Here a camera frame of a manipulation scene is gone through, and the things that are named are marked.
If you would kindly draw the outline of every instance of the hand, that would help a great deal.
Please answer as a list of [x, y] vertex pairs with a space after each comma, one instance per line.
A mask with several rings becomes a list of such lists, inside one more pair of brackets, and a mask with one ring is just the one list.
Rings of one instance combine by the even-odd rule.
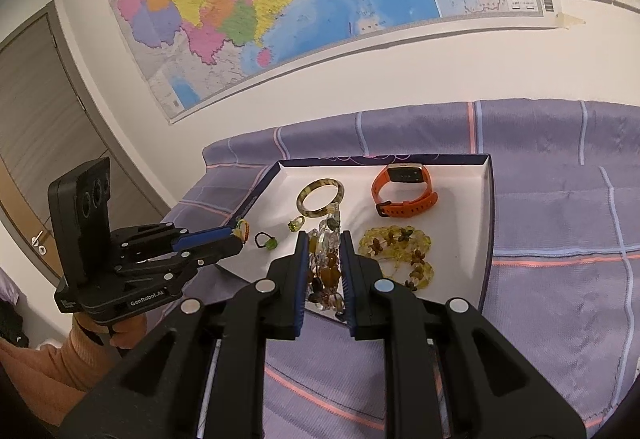
[[[98, 334], [109, 333], [107, 327], [98, 325], [91, 320], [91, 317], [86, 313], [75, 313], [74, 317], [76, 321], [78, 321], [78, 324], [88, 331]], [[112, 328], [115, 334], [111, 337], [111, 340], [109, 340], [110, 345], [121, 349], [132, 349], [145, 337], [146, 315], [139, 314], [138, 316], [133, 316], [128, 320], [113, 324]]]

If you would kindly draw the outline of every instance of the purple cloth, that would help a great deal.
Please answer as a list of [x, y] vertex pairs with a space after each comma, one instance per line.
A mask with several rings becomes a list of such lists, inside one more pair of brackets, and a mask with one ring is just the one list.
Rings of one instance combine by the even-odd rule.
[[11, 305], [18, 303], [20, 291], [15, 282], [9, 278], [2, 268], [0, 268], [0, 300], [9, 302]]
[[[207, 173], [166, 220], [191, 231], [223, 224], [279, 159], [446, 152], [494, 160], [485, 316], [592, 435], [628, 392], [640, 356], [640, 108], [497, 100], [244, 134], [204, 149]], [[185, 293], [210, 302], [241, 285], [210, 267]], [[354, 342], [344, 327], [307, 313], [300, 339], [270, 342], [266, 361], [267, 437], [383, 438], [380, 343]]]

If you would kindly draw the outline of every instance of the orange smartwatch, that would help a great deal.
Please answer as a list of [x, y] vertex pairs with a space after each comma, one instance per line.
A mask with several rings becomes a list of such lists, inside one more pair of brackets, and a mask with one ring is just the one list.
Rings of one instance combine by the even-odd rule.
[[[380, 190], [387, 183], [425, 183], [426, 190], [413, 201], [382, 202]], [[438, 194], [431, 188], [431, 177], [427, 167], [419, 163], [396, 163], [385, 166], [371, 185], [371, 196], [380, 217], [413, 217], [426, 212], [438, 200]]]

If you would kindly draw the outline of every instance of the door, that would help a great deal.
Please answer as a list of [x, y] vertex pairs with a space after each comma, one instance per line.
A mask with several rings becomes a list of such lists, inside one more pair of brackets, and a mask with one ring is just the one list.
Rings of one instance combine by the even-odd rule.
[[0, 206], [33, 249], [62, 276], [47, 189], [77, 165], [111, 158], [111, 227], [159, 222], [154, 208], [95, 130], [60, 61], [47, 15], [0, 50]]

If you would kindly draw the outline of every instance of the white tray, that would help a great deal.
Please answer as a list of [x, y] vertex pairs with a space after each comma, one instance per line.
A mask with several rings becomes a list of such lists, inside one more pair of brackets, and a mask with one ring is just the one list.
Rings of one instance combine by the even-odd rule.
[[[465, 161], [463, 155], [456, 157], [454, 161]], [[416, 159], [418, 162], [437, 159], [436, 156], [412, 158], [425, 158]], [[481, 162], [478, 158], [480, 156], [469, 156], [469, 161]], [[493, 176], [491, 160], [489, 156], [485, 158], [482, 164], [428, 164], [438, 202], [432, 209], [410, 219], [378, 215], [370, 191], [382, 165], [289, 166], [292, 162], [278, 163], [279, 172], [265, 190], [257, 198], [249, 197], [253, 204], [249, 202], [248, 212], [244, 215], [250, 226], [248, 242], [239, 255], [221, 260], [220, 266], [249, 282], [264, 278], [271, 261], [294, 252], [298, 235], [289, 231], [287, 223], [300, 215], [296, 208], [298, 193], [312, 181], [330, 177], [344, 185], [344, 199], [340, 204], [341, 229], [351, 232], [356, 253], [358, 241], [369, 228], [411, 225], [421, 229], [432, 241], [425, 261], [433, 266], [434, 277], [427, 288], [416, 292], [416, 296], [440, 303], [462, 297], [481, 308], [494, 235]], [[401, 201], [414, 199], [423, 191], [424, 184], [390, 183], [383, 188], [381, 197]], [[305, 207], [314, 210], [325, 206], [335, 193], [334, 187], [322, 187], [309, 194]], [[307, 218], [302, 230], [309, 232], [318, 228], [322, 219]], [[278, 247], [273, 251], [258, 248], [254, 236], [259, 231], [276, 237]], [[393, 272], [390, 261], [382, 260], [380, 264], [383, 272]], [[407, 264], [394, 279], [404, 283], [409, 272]], [[314, 304], [306, 305], [310, 310], [316, 310]]]

